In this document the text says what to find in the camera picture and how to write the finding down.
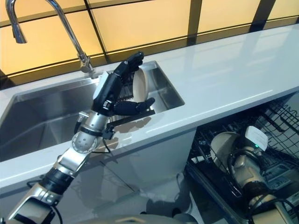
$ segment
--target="faucet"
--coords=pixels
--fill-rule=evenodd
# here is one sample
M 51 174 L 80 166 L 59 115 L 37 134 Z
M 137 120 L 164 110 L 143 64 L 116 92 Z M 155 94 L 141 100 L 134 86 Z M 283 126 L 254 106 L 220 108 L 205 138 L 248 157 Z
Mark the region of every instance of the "faucet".
M 68 33 L 71 42 L 73 43 L 74 47 L 77 50 L 77 56 L 81 61 L 81 71 L 84 73 L 88 73 L 90 78 L 96 78 L 94 76 L 94 70 L 90 63 L 90 57 L 86 55 L 86 53 L 82 50 L 69 22 L 67 21 L 65 14 L 62 10 L 62 8 L 59 6 L 59 4 L 55 0 L 46 0 L 57 12 L 66 32 Z M 16 0 L 6 0 L 6 11 L 11 23 L 11 26 L 13 28 L 13 35 L 17 43 L 26 43 L 25 36 L 21 30 L 21 27 L 19 25 L 18 19 L 15 15 L 14 11 L 14 4 Z

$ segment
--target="stainless steel sink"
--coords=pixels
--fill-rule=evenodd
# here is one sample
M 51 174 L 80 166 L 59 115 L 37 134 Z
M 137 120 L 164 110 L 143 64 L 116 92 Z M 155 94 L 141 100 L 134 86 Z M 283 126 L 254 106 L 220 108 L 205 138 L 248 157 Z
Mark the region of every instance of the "stainless steel sink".
M 156 62 L 141 67 L 148 76 L 149 97 L 156 100 L 151 107 L 155 113 L 184 104 Z M 87 78 L 15 95 L 0 119 L 0 161 L 71 140 L 78 112 L 91 108 L 97 84 L 98 79 Z M 121 97 L 132 97 L 131 82 Z

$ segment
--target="robotic hand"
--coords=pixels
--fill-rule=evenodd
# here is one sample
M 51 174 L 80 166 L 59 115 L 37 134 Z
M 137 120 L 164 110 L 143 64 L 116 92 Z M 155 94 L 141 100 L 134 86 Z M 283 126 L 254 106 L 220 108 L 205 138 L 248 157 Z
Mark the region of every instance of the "robotic hand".
M 153 98 L 140 103 L 117 102 L 122 86 L 130 73 L 139 69 L 142 60 L 143 53 L 138 52 L 121 62 L 112 74 L 101 79 L 102 84 L 93 96 L 92 111 L 83 116 L 86 120 L 73 136 L 70 148 L 59 156 L 53 168 L 16 205 L 8 216 L 8 224 L 50 223 L 55 215 L 53 209 L 63 193 L 78 175 L 90 153 L 98 147 L 98 138 L 112 138 L 113 128 L 106 128 L 109 117 L 115 114 L 139 114 L 155 102 Z

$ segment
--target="dishwasher rack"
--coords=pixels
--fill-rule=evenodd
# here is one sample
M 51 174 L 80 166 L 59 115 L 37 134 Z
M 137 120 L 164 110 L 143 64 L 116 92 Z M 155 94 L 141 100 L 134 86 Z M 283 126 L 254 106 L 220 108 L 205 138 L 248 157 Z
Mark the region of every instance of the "dishwasher rack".
M 269 140 L 268 147 L 263 152 L 267 169 L 262 175 L 279 197 L 290 200 L 295 206 L 299 205 L 299 181 L 296 182 L 299 180 L 299 114 L 286 104 L 293 95 L 197 128 L 186 170 L 206 188 L 232 223 L 247 223 L 245 199 L 210 144 L 213 138 L 222 132 L 244 134 L 248 126 L 255 126 L 263 131 Z M 294 192 L 286 195 L 284 188 Z M 287 207 L 287 210 L 292 215 L 291 209 Z

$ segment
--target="dishwasher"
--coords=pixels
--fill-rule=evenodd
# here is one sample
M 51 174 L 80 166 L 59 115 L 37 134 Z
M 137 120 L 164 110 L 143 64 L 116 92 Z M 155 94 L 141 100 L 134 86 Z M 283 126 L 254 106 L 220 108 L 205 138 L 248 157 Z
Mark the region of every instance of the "dishwasher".
M 249 206 L 228 165 L 214 151 L 213 139 L 220 133 L 244 133 L 254 126 L 268 137 L 262 151 L 264 169 L 261 176 L 277 198 L 299 209 L 299 92 L 242 112 L 212 121 L 197 128 L 186 172 L 218 204 L 229 223 L 249 223 Z M 294 223 L 294 207 L 284 205 Z

